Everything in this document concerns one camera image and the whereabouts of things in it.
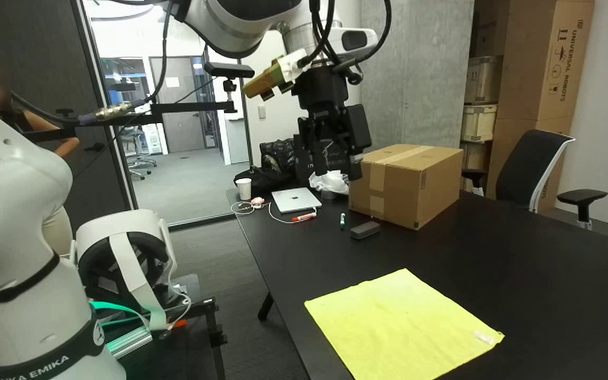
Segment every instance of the table surface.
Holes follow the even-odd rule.
[[[284,225],[266,210],[243,234],[311,377],[350,377],[305,299],[409,267],[505,341],[447,377],[608,377],[608,237],[462,196],[419,232],[382,223],[367,240],[340,230],[346,204]]]

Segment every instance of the chair backrest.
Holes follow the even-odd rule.
[[[540,192],[573,137],[533,129],[498,173],[496,198],[539,210]]]

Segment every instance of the gray wall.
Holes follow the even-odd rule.
[[[88,112],[101,103],[74,7],[74,0],[0,0],[0,65],[17,93],[48,112]],[[70,158],[74,187],[65,202],[74,225],[129,207],[114,152],[86,149],[113,148],[107,132],[78,132],[82,146]]]
[[[385,2],[361,2],[361,25],[385,28]],[[459,146],[474,0],[393,0],[385,49],[364,63],[361,101],[373,148]]]

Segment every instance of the yellow paper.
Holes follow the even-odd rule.
[[[409,269],[305,306],[357,380],[437,377],[503,340]]]

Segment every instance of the hair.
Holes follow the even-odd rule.
[[[8,86],[6,74],[0,65],[0,80],[4,86]],[[19,118],[24,118],[24,108],[17,105],[6,93],[4,93],[4,101],[0,103],[0,114],[4,118],[4,123],[15,123]]]

